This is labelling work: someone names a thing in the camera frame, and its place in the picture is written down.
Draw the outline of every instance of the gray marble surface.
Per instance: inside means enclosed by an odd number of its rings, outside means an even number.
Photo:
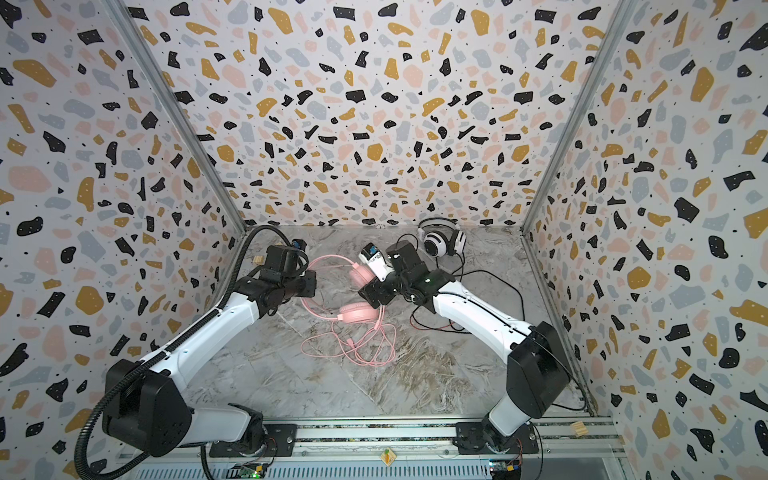
[[[282,230],[290,239],[302,238],[307,242],[310,259],[337,253],[354,260],[368,242],[385,249],[404,233],[415,233],[412,227]],[[525,300],[525,320],[534,325],[548,321],[518,229],[488,227],[465,232],[465,271],[482,268],[506,279],[517,286]],[[277,237],[271,232],[257,235],[240,274],[253,268],[255,255],[264,254],[266,247],[276,242]],[[423,251],[420,254],[429,266],[435,265]],[[452,271],[460,265],[456,257],[441,260],[444,270]],[[339,306],[361,300],[348,271],[349,268],[318,270],[316,300],[334,312]],[[503,283],[484,273],[468,275],[462,282],[500,310],[523,318],[519,296]],[[260,410],[270,418],[487,413],[505,391],[506,368],[502,360],[473,335],[413,329],[409,324],[412,310],[413,305],[402,297],[389,304],[385,321],[397,328],[397,357],[387,366],[372,368],[357,366],[344,358],[303,355],[302,342],[329,331],[329,324],[308,314],[299,300],[291,300],[275,316],[260,319],[222,348],[194,377],[184,397],[191,405],[235,402]],[[426,325],[446,324],[444,318],[423,308],[416,315]],[[354,338],[364,332],[355,326],[343,326],[340,330]],[[338,344],[330,336],[313,340],[305,349],[324,355],[339,352]],[[579,391],[569,386],[558,402],[578,407],[580,398]]]

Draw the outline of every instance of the terrazzo wallpaper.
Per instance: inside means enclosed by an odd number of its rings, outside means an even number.
[[[521,222],[616,2],[127,2],[246,222]]]
[[[234,230],[100,3],[0,16],[0,478],[77,478],[107,369],[202,312]]]
[[[768,478],[768,3],[638,2],[530,233],[640,478]]]

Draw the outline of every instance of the white headphones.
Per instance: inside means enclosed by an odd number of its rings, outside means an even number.
[[[446,236],[438,230],[430,230],[427,227],[446,227],[451,230],[451,236]],[[467,236],[456,224],[447,218],[433,217],[425,218],[419,222],[419,228],[416,231],[419,243],[424,246],[424,251],[431,257],[442,257],[444,255],[459,255],[464,252],[464,245],[467,242]]]

